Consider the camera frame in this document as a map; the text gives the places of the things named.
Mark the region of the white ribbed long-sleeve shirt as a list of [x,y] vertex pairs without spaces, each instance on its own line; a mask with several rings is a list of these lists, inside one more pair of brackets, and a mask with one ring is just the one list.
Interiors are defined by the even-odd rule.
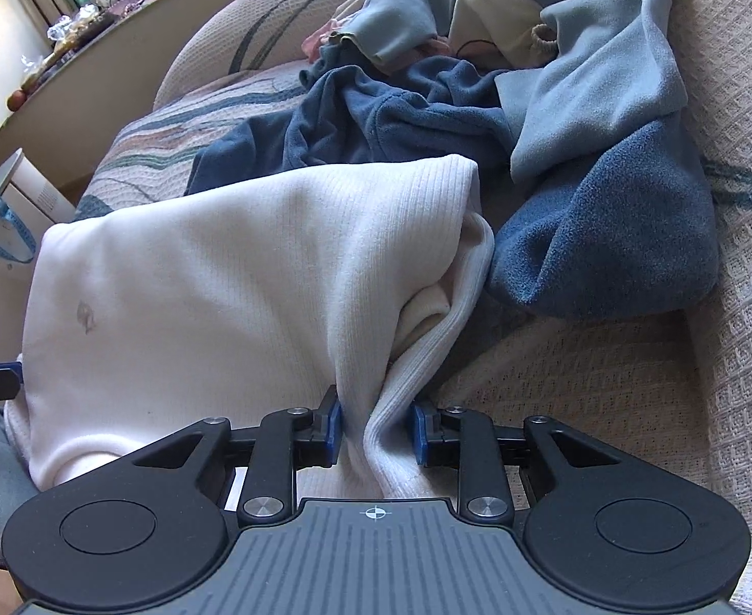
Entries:
[[13,446],[50,489],[206,417],[253,426],[335,386],[340,460],[308,496],[440,496],[405,433],[494,235],[461,156],[321,165],[46,231]]

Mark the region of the light blue hoodie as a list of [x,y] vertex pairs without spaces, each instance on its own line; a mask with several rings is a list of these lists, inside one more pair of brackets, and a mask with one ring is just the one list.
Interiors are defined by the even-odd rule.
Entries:
[[[495,86],[513,132],[511,175],[528,182],[571,158],[610,149],[687,103],[668,42],[672,0],[532,0],[557,35],[538,70],[503,72]],[[374,65],[444,31],[455,0],[366,0],[343,24]]]

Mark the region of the white bedside cabinet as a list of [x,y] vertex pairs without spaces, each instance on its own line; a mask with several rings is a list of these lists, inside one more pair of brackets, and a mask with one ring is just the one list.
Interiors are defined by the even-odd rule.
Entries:
[[75,206],[21,150],[0,165],[0,362],[22,351],[23,319],[44,233]]

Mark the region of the striped beige bedspread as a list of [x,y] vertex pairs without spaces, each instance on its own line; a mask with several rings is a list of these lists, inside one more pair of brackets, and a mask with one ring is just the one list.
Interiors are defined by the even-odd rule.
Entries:
[[[721,278],[684,313],[623,322],[530,318],[485,304],[437,397],[501,422],[548,414],[730,500],[752,536],[752,0],[675,0],[684,122],[714,192]],[[126,125],[80,218],[183,193],[195,153],[238,119],[298,100],[300,61],[194,90]],[[752,550],[735,595],[752,613]]]

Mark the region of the red apple on sill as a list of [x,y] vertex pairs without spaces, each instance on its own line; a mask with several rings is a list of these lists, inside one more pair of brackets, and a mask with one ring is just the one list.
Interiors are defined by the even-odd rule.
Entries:
[[27,94],[23,92],[23,90],[15,90],[15,92],[12,92],[9,94],[8,100],[7,100],[7,108],[9,111],[12,111],[12,113],[16,113],[19,108],[23,106],[23,104],[26,103],[27,100]]

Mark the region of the pink garment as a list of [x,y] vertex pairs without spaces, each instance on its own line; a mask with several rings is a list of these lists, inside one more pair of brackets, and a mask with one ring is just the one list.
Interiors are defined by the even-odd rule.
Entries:
[[302,42],[301,50],[306,60],[315,63],[321,57],[321,50],[327,45],[335,45],[345,38],[344,28],[348,17],[330,18],[321,27],[311,32]]

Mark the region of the cream printed garment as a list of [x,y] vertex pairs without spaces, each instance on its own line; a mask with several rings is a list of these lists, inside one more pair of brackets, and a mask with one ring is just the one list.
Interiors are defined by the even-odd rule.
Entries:
[[534,0],[455,0],[447,42],[482,70],[541,68],[558,56],[557,33]]

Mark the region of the beige waffle pillow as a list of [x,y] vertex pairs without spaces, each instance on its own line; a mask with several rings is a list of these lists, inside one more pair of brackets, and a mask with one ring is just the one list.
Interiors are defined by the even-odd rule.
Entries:
[[230,75],[265,71],[305,58],[302,41],[344,0],[233,0],[183,49],[155,94],[155,110]]

